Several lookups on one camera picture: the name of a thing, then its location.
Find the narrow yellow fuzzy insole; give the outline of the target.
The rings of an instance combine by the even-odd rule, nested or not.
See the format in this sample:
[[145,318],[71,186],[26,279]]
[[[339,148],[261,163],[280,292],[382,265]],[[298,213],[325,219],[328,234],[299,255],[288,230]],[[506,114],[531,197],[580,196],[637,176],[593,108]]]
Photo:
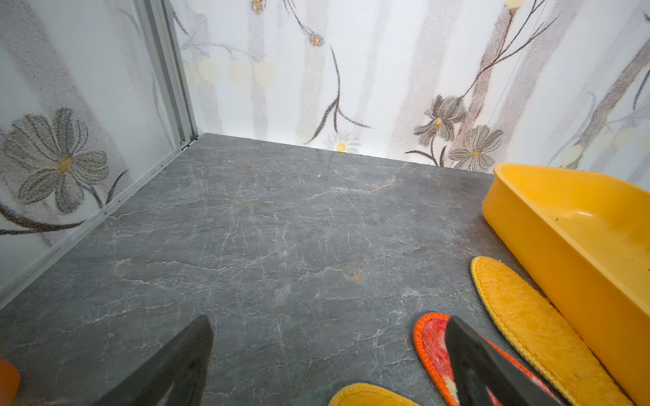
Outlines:
[[479,256],[471,273],[502,335],[570,404],[632,404],[562,314],[516,272]]

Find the red white patterned insole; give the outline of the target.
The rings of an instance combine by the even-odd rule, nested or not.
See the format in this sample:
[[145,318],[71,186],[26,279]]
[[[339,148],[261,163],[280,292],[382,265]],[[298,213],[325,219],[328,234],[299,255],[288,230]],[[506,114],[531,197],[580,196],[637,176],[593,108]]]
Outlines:
[[445,343],[450,317],[442,313],[428,313],[415,324],[413,340],[416,352],[428,375],[446,404],[459,406],[454,373]]

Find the yellow plastic storage box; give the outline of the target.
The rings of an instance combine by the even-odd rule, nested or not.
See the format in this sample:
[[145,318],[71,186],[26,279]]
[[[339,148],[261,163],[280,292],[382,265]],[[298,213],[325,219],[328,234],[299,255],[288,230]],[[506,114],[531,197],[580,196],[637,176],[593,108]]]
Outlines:
[[649,194],[609,175],[501,163],[487,223],[638,405],[649,402]]

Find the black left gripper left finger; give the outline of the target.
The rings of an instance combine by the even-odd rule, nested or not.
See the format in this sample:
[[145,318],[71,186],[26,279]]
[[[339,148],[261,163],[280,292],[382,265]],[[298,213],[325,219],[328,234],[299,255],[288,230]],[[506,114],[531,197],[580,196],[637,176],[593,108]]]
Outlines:
[[194,319],[96,405],[199,405],[213,347],[207,316]]

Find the wide yellow fuzzy insole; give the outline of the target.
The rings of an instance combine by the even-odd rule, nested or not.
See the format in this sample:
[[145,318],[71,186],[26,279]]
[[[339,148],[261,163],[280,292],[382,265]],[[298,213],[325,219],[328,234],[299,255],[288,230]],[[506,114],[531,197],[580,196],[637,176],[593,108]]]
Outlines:
[[340,389],[329,406],[418,406],[417,403],[383,387],[354,383]]

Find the orange cylinder bottle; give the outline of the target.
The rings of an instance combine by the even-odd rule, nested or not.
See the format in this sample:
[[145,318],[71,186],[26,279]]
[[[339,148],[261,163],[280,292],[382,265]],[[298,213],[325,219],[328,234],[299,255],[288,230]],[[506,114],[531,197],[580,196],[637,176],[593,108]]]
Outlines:
[[10,406],[20,387],[20,372],[7,360],[0,360],[0,405]]

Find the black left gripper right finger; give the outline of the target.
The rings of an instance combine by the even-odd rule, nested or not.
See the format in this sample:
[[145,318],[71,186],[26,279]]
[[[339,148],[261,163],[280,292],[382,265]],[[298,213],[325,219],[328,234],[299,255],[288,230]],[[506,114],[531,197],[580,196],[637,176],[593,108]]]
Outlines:
[[461,405],[559,405],[457,316],[450,318],[445,344]]

